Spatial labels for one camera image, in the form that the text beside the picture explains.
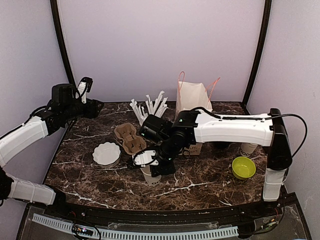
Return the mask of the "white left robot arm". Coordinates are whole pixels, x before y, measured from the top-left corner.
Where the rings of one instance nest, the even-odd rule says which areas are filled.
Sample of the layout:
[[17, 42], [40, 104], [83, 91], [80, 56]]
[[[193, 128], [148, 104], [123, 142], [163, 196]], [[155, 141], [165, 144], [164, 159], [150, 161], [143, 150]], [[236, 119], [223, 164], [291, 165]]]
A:
[[[104, 103], [87, 98], [92, 78], [84, 77], [78, 86], [71, 83], [57, 84], [51, 89], [51, 99], [36, 108], [28, 119], [0, 138], [0, 167], [4, 168], [17, 154], [35, 142], [48, 137], [61, 128], [70, 128], [79, 118], [98, 117]], [[57, 198], [58, 191], [45, 184], [23, 180], [0, 171], [0, 200], [16, 199], [30, 203], [51, 205], [60, 218], [67, 218], [70, 206]]]

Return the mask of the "white paper cup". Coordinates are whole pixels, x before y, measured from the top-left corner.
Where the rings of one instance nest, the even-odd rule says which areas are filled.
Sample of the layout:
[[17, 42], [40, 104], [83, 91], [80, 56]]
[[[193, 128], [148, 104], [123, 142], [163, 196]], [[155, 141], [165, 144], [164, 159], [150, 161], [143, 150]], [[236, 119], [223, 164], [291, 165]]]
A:
[[161, 176], [161, 175], [158, 175], [158, 176], [156, 176], [156, 177], [152, 177], [151, 169], [150, 169], [150, 166], [149, 166], [149, 165], [141, 168], [140, 170], [141, 170], [142, 173], [143, 173], [143, 176], [144, 176], [145, 181], [146, 181], [149, 185], [155, 186], [155, 185], [157, 185], [157, 184], [160, 183], [162, 176]]

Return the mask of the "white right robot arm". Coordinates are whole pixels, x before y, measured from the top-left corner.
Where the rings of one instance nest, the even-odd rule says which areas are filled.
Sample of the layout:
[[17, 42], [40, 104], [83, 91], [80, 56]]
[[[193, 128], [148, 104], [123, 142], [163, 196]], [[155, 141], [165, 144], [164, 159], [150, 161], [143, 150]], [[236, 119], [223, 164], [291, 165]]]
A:
[[266, 217], [275, 208], [286, 170], [293, 162], [288, 133], [279, 109], [258, 115], [221, 115], [204, 107], [181, 111], [174, 122], [148, 116], [139, 134], [156, 145], [137, 153], [134, 166], [149, 165], [151, 175], [174, 174], [174, 159], [190, 145], [207, 142], [246, 143], [268, 148], [262, 201], [255, 213]]

